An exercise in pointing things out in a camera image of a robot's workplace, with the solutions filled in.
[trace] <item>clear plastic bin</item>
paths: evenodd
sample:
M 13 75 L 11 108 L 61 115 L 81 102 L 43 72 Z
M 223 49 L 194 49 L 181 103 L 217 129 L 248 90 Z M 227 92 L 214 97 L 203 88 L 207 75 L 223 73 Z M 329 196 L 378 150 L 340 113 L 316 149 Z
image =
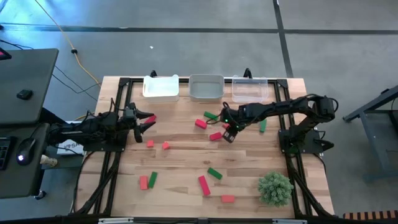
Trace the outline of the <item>clear plastic bin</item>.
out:
M 232 100 L 237 103 L 260 103 L 268 98 L 268 79 L 232 77 Z

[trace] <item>white plastic bin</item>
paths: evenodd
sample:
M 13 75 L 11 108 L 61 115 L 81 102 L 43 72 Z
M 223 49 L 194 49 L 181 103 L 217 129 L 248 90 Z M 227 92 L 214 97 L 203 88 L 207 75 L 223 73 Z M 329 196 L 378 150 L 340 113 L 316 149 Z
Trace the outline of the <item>white plastic bin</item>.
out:
M 151 103 L 174 102 L 179 99 L 178 75 L 172 77 L 144 77 L 142 95 Z
M 260 103 L 268 98 L 268 79 L 232 77 L 232 100 L 237 103 Z

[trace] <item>gray floor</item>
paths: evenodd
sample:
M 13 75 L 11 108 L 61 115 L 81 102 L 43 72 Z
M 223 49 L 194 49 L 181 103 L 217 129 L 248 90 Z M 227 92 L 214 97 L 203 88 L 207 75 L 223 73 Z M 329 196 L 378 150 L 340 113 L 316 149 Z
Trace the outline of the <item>gray floor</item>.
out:
M 277 27 L 271 0 L 40 2 L 59 24 L 68 26 Z M 279 3 L 286 29 L 398 29 L 398 2 L 394 0 L 279 0 Z M 0 12 L 2 22 L 52 25 L 34 1 L 25 0 L 8 0 Z M 148 75 L 153 69 L 159 75 L 230 76 L 242 74 L 246 67 L 257 77 L 286 77 L 278 34 L 69 32 L 68 35 L 79 50 L 81 62 L 99 80 L 105 75 Z M 0 38 L 33 48 L 58 48 L 57 65 L 82 87 L 94 84 L 80 70 L 59 32 L 7 30 L 0 32 Z M 340 102 L 336 119 L 319 127 L 327 131 L 326 139 L 335 143 L 325 153 L 335 213 L 398 209 L 398 179 L 363 182 L 363 174 L 377 172 L 377 162 L 360 121 L 346 124 L 341 120 L 343 115 L 397 84 L 398 35 L 287 35 L 286 39 L 294 77 L 305 79 L 309 93 L 332 96 Z M 0 47 L 13 49 L 5 44 Z M 57 71 L 55 75 L 69 83 Z M 98 91 L 93 88 L 89 92 L 98 96 Z M 86 110 L 93 111 L 95 103 L 52 80 L 45 106 L 63 119 L 74 119 Z M 67 214 L 76 173 L 72 169 L 46 171 L 43 189 L 49 193 L 48 197 L 41 201 L 0 200 L 0 220 Z

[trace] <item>wooden table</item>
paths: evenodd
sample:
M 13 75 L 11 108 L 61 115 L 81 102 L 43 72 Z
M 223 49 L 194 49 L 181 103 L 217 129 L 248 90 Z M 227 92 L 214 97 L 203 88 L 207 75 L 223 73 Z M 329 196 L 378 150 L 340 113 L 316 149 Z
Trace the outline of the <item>wooden table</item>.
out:
M 96 113 L 109 110 L 110 99 L 116 97 L 120 77 L 104 77 Z M 288 79 L 291 98 L 306 95 L 304 80 Z M 131 100 L 141 111 L 157 116 L 156 124 L 143 135 L 144 142 L 136 143 L 131 133 L 126 150 L 122 153 L 119 175 L 113 201 L 112 216 L 123 217 L 218 217 L 218 218 L 292 218 L 293 206 L 268 207 L 260 203 L 257 190 L 258 178 L 275 170 L 287 176 L 285 158 L 280 152 L 277 132 L 280 129 L 277 116 L 267 119 L 265 133 L 253 124 L 240 132 L 234 143 L 211 142 L 208 135 L 223 131 L 221 123 L 209 125 L 206 130 L 195 127 L 197 118 L 204 111 L 218 114 L 221 103 L 190 101 L 188 84 L 180 84 L 180 99 L 173 103 L 148 103 L 142 96 L 142 84 L 135 83 Z M 231 84 L 226 84 L 223 101 L 232 108 L 238 104 L 231 99 Z M 274 88 L 262 103 L 275 101 Z M 304 115 L 295 114 L 296 123 Z M 147 140 L 154 140 L 152 149 L 146 148 Z M 168 141 L 171 149 L 162 150 Z M 92 194 L 100 179 L 103 152 L 94 153 L 86 162 L 80 176 L 76 207 L 80 208 Z M 317 200 L 333 213 L 328 183 L 322 163 L 311 154 L 303 155 L 307 184 Z M 223 174 L 221 180 L 206 173 L 212 167 Z M 153 189 L 140 190 L 139 176 L 158 172 Z M 204 175 L 211 190 L 204 197 L 198 177 Z M 108 189 L 105 190 L 102 207 Z M 235 195 L 233 204 L 221 203 L 221 195 Z M 298 190 L 300 208 L 304 210 L 302 193 Z

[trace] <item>black desk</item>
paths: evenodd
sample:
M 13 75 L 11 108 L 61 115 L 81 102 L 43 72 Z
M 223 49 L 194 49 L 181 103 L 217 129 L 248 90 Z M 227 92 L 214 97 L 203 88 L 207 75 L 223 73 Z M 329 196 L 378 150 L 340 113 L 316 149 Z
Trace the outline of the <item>black desk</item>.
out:
M 42 109 L 58 57 L 58 49 L 10 50 L 11 59 L 0 60 L 0 124 L 34 124 L 45 113 Z M 23 89 L 33 90 L 32 98 L 16 97 Z
M 49 130 L 48 124 L 41 124 L 36 130 L 33 138 L 36 139 L 35 153 L 33 160 L 26 166 L 17 163 L 17 147 L 25 138 L 29 138 L 36 125 L 19 128 L 0 128 L 0 136 L 15 136 L 18 138 L 11 151 L 6 170 L 0 170 L 0 198 L 15 198 L 37 195 L 39 192 L 38 183 L 42 178 L 40 170 L 40 158 L 47 147 L 45 136 Z

